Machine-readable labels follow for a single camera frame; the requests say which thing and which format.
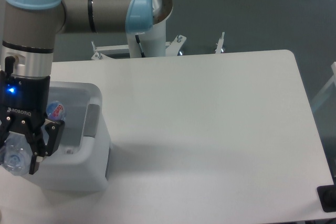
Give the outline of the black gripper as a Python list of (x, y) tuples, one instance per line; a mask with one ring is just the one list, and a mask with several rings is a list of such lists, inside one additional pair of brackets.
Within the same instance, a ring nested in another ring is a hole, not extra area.
[(46, 157), (58, 149), (65, 121), (46, 118), (50, 77), (22, 78), (1, 71), (1, 147), (9, 132), (25, 134), (32, 157), (29, 174), (35, 174)]

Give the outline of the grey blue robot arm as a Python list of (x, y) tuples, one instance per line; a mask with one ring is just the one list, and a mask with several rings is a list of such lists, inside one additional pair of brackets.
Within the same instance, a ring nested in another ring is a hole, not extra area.
[(23, 135), (28, 172), (59, 146), (65, 124), (46, 107), (58, 33), (142, 34), (153, 26), (152, 0), (5, 0), (1, 52), (1, 145)]

